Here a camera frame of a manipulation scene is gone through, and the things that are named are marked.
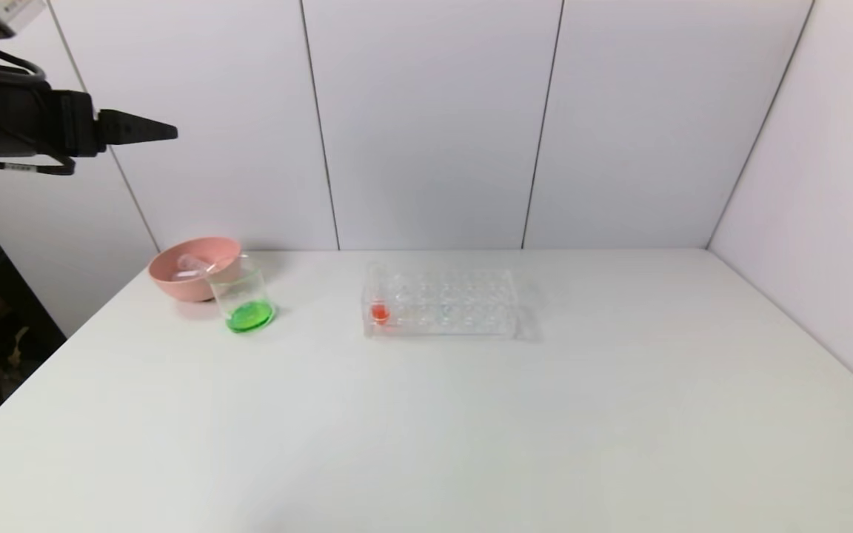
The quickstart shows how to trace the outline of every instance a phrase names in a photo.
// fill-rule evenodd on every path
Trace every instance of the black cable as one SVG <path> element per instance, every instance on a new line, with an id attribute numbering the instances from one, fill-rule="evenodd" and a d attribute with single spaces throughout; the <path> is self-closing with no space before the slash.
<path id="1" fill-rule="evenodd" d="M 37 64 L 31 63 L 31 61 L 26 61 L 23 58 L 17 58 L 13 55 L 6 54 L 0 50 L 0 59 L 3 61 L 7 61 L 7 63 L 14 64 L 15 67 L 24 68 L 31 72 L 31 74 L 19 74 L 17 72 L 6 72 L 0 70 L 0 84 L 12 84 L 12 85 L 31 85 L 31 84 L 40 84 L 43 82 L 44 71 L 41 70 L 41 67 L 38 67 Z"/>

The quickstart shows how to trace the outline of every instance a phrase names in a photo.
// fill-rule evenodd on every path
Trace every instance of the green liquid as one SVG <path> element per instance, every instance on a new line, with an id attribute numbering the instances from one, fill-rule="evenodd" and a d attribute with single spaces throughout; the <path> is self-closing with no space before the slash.
<path id="1" fill-rule="evenodd" d="M 233 311 L 233 316 L 226 320 L 226 325 L 236 333 L 243 333 L 270 323 L 274 317 L 275 310 L 268 304 L 268 301 L 250 301 L 248 304 L 237 307 Z"/>

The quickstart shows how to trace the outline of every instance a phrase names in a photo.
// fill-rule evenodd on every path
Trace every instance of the panel seam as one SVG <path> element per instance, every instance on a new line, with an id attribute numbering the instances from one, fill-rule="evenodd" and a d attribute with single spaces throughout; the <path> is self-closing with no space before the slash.
<path id="1" fill-rule="evenodd" d="M 561 18 L 565 14 L 565 0 L 561 0 L 558 10 L 558 28 L 555 30 L 555 47 L 552 48 L 552 68 L 548 73 L 548 85 L 545 87 L 545 105 L 542 107 L 542 122 L 538 128 L 538 146 L 535 148 L 535 164 L 532 165 L 532 183 L 529 186 L 529 205 L 525 209 L 525 225 L 522 227 L 522 243 L 519 249 L 525 249 L 525 237 L 529 232 L 529 218 L 532 215 L 532 194 L 535 192 L 535 175 L 538 173 L 538 156 L 542 151 L 542 136 L 545 135 L 545 117 L 548 114 L 548 100 L 552 94 L 552 77 L 555 75 L 555 57 L 558 56 L 558 37 L 561 35 Z"/>
<path id="2" fill-rule="evenodd" d="M 75 61 L 74 54 L 71 53 L 71 47 L 68 45 L 67 38 L 64 37 L 64 31 L 61 29 L 61 22 L 58 21 L 58 13 L 55 13 L 55 8 L 52 6 L 51 0 L 47 0 L 47 4 L 48 11 L 51 13 L 51 19 L 55 21 L 55 28 L 58 30 L 58 37 L 61 38 L 61 45 L 64 45 L 64 53 L 67 54 L 68 60 L 71 61 L 71 68 L 74 70 L 74 74 L 78 78 L 78 83 L 81 84 L 81 89 L 87 93 L 87 85 L 84 83 L 84 77 L 82 77 L 81 71 L 78 69 L 78 62 Z M 118 159 L 118 154 L 114 151 L 113 146 L 108 146 L 107 151 L 111 152 L 111 158 L 114 159 L 114 163 L 118 167 L 118 172 L 121 173 L 121 178 L 127 188 L 127 193 L 130 195 L 131 200 L 133 200 L 133 206 L 136 207 L 136 212 L 140 215 L 140 222 L 143 223 L 143 227 L 147 230 L 147 234 L 149 235 L 150 241 L 153 243 L 153 247 L 155 247 L 156 252 L 160 253 L 160 245 L 156 242 L 156 237 L 153 236 L 150 224 L 147 223 L 147 217 L 144 215 L 143 209 L 140 207 L 140 202 L 138 202 L 135 193 L 133 193 L 133 187 L 131 187 L 130 180 L 127 179 L 127 173 L 124 171 L 123 166 L 121 166 L 121 159 Z"/>
<path id="3" fill-rule="evenodd" d="M 301 29 L 305 36 L 305 51 L 308 53 L 308 72 L 311 75 L 311 90 L 315 97 L 315 115 L 318 117 L 318 137 L 321 139 L 321 157 L 324 159 L 324 178 L 328 182 L 328 199 L 331 200 L 331 220 L 335 225 L 335 245 L 341 250 L 341 234 L 338 232 L 338 212 L 335 210 L 335 193 L 331 188 L 331 171 L 328 169 L 328 149 L 324 145 L 324 128 L 321 127 L 321 105 L 318 105 L 318 87 L 315 85 L 315 64 L 311 59 L 311 44 L 308 42 L 308 19 L 305 17 L 304 0 L 298 0 L 301 9 Z"/>
<path id="4" fill-rule="evenodd" d="M 782 91 L 782 85 L 785 84 L 785 78 L 789 74 L 789 67 L 792 66 L 792 60 L 795 58 L 795 54 L 798 53 L 798 45 L 802 43 L 802 36 L 805 35 L 805 28 L 809 26 L 809 18 L 812 17 L 812 11 L 814 9 L 815 0 L 812 0 L 812 4 L 809 5 L 809 10 L 805 13 L 805 20 L 802 21 L 802 28 L 801 30 L 798 30 L 798 38 L 795 39 L 795 46 L 792 47 L 792 54 L 789 55 L 789 60 L 785 63 L 785 70 L 782 71 L 782 77 L 779 78 L 779 85 L 775 88 L 775 93 L 772 94 L 772 100 L 769 101 L 769 108 L 766 110 L 765 117 L 762 118 L 762 124 L 759 125 L 759 131 L 755 134 L 755 139 L 752 139 L 752 146 L 749 148 L 749 154 L 746 155 L 746 160 L 742 163 L 742 168 L 739 169 L 739 175 L 735 178 L 735 182 L 732 183 L 732 189 L 729 192 L 729 196 L 726 197 L 726 203 L 723 205 L 723 209 L 720 212 L 720 218 L 717 219 L 717 223 L 713 226 L 713 232 L 710 233 L 710 238 L 706 241 L 706 246 L 703 249 L 710 249 L 710 246 L 713 246 L 713 239 L 717 236 L 717 230 L 720 229 L 720 224 L 722 224 L 722 220 L 726 216 L 727 210 L 729 210 L 729 204 L 732 202 L 732 196 L 735 196 L 735 191 L 739 188 L 739 182 L 742 181 L 742 175 L 746 172 L 746 167 L 749 165 L 749 159 L 752 159 L 752 153 L 755 152 L 755 145 L 759 143 L 759 138 L 761 138 L 762 132 L 766 129 L 766 124 L 769 122 L 769 115 L 772 114 L 772 108 L 775 107 L 775 100 Z"/>

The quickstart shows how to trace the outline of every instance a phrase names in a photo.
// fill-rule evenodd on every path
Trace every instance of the white table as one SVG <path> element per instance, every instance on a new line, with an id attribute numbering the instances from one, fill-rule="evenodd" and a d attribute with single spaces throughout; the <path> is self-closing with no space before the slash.
<path id="1" fill-rule="evenodd" d="M 267 329 L 141 274 L 0 408 L 0 533 L 853 532 L 853 375 L 707 252 L 256 256 Z M 535 319 L 368 340 L 372 259 Z"/>

